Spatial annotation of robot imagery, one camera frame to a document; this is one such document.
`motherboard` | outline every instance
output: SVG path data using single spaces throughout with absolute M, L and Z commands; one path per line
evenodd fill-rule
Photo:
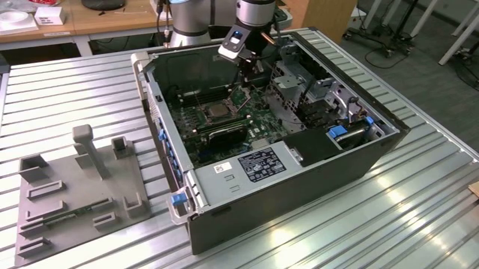
M 237 85 L 224 96 L 217 94 L 196 96 L 191 91 L 177 96 L 179 103 L 169 105 L 196 168 L 267 146 L 287 135 L 265 102 L 264 89 Z

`metal slotted table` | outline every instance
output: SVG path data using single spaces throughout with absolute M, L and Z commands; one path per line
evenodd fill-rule
M 17 158 L 73 154 L 69 131 L 79 123 L 92 125 L 96 146 L 115 136 L 135 142 L 155 216 L 31 268 L 479 266 L 479 203 L 467 189 L 479 177 L 476 152 L 318 31 L 297 31 L 412 128 L 364 177 L 193 256 L 185 227 L 171 222 L 164 203 L 169 191 L 140 107 L 132 52 L 16 66 L 0 92 L 0 268 L 13 267 Z

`white sticker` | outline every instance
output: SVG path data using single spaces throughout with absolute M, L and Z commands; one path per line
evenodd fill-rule
M 216 165 L 213 168 L 215 168 L 215 172 L 217 174 L 217 173 L 221 173 L 223 171 L 229 170 L 232 167 L 231 167 L 231 164 L 228 162 L 228 163 L 223 163 L 220 165 Z
M 71 35 L 69 32 L 56 32 L 56 33 L 47 33 L 44 36 L 57 36 L 57 35 Z

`white box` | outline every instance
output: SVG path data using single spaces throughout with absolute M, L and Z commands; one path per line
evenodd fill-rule
M 39 25 L 61 25 L 65 22 L 65 16 L 61 7 L 39 7 L 35 20 Z
M 351 13 L 350 22 L 347 23 L 348 28 L 355 28 L 359 30 L 360 28 L 360 20 L 366 21 L 366 13 L 359 10 L 356 7 L 354 8 L 354 11 Z
M 32 14 L 28 14 L 28 18 L 24 21 L 15 24 L 0 22 L 0 35 L 29 32 L 37 29 Z

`rolling stand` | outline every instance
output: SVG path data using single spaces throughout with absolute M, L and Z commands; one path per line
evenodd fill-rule
M 404 55 L 410 55 L 414 49 L 412 37 L 408 34 L 403 33 L 406 23 L 410 19 L 412 10 L 418 4 L 419 0 L 414 0 L 410 4 L 410 7 L 406 11 L 403 19 L 400 21 L 399 27 L 394 32 L 387 25 L 379 25 L 372 33 L 368 33 L 364 28 L 355 29 L 348 28 L 344 34 L 344 39 L 351 39 L 352 35 L 359 35 L 362 38 L 371 40 L 384 48 L 384 56 L 391 58 L 396 51 L 402 52 Z

